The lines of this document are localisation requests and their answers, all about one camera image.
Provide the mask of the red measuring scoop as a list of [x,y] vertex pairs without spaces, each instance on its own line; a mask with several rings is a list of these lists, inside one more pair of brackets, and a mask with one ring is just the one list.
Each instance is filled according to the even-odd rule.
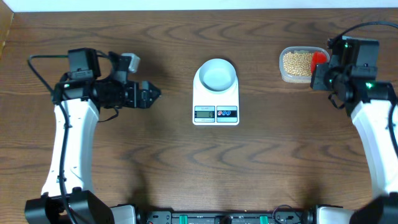
[[318,64],[323,64],[328,61],[327,55],[323,52],[315,52],[312,57],[312,61],[310,64],[310,71],[313,73],[316,69]]

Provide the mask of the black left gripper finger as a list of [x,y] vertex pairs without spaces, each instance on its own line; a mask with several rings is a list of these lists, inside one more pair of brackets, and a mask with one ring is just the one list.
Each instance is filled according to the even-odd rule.
[[141,108],[150,108],[159,97],[160,97],[159,94],[142,93]]
[[161,90],[149,81],[142,81],[142,89],[151,95],[161,95]]

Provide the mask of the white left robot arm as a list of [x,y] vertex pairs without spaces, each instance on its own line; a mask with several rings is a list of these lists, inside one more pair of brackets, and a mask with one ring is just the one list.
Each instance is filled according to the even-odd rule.
[[109,207],[93,190],[91,176],[93,140],[100,110],[147,109],[161,95],[148,81],[130,81],[137,72],[136,54],[104,53],[91,48],[69,50],[69,71],[51,87],[56,118],[50,170],[40,197],[26,201],[29,223],[138,223],[132,205]]

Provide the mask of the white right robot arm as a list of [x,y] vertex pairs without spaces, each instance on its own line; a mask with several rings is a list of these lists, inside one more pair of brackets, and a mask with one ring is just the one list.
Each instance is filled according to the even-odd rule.
[[397,223],[397,95],[378,81],[379,42],[339,36],[328,41],[329,62],[316,65],[311,88],[338,98],[355,126],[371,175],[372,200],[358,210],[316,205],[303,223]]

